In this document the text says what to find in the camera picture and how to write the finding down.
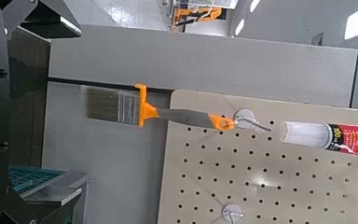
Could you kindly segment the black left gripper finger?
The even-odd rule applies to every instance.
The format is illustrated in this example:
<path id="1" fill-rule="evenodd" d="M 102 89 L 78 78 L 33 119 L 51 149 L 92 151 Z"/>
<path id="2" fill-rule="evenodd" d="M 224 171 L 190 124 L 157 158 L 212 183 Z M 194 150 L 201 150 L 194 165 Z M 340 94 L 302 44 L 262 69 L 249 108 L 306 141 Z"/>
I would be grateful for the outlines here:
<path id="1" fill-rule="evenodd" d="M 77 38 L 82 31 L 63 0 L 0 0 L 7 37 L 18 27 L 46 39 Z"/>
<path id="2" fill-rule="evenodd" d="M 12 188 L 24 201 L 39 205 L 65 205 L 79 200 L 65 224 L 87 224 L 87 200 L 90 177 L 78 171 L 10 170 Z"/>

